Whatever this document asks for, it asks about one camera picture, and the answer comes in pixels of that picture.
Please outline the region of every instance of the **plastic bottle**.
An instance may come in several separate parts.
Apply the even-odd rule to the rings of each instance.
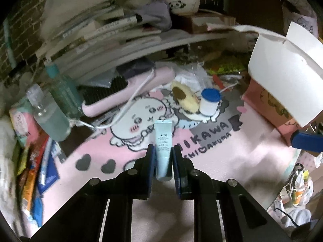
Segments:
[[[34,106],[34,118],[41,128],[57,142],[63,141],[71,132],[67,117],[50,93],[46,95],[38,84],[34,84],[27,92],[27,98]]]
[[[49,91],[62,112],[74,119],[83,116],[82,98],[73,80],[67,75],[60,74],[56,64],[46,66],[46,72],[52,79]]]

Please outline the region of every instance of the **blue lid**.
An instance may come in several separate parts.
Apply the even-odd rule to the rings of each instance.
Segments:
[[[56,64],[46,66],[46,72],[51,79],[55,78],[59,74],[59,69]]]
[[[220,92],[214,88],[206,88],[201,93],[202,97],[209,102],[219,102],[221,100]]]

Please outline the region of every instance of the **transparent bottle cap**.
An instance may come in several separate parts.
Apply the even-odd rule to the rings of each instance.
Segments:
[[[34,84],[27,91],[27,98],[32,106],[38,106],[39,102],[44,98],[44,92],[38,84]]]

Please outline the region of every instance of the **white jar with blue lid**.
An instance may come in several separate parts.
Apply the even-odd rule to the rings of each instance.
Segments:
[[[215,88],[206,88],[201,93],[200,113],[205,116],[213,116],[221,100],[221,94]]]

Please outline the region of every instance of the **brick wallpaper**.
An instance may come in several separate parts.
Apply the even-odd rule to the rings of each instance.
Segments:
[[[40,18],[46,0],[18,0],[8,15],[12,49],[17,63],[26,60],[34,65],[35,56],[42,42],[38,38]],[[201,0],[200,8],[222,11],[223,0]],[[0,27],[0,79],[3,80],[11,71],[4,44],[4,31]]]

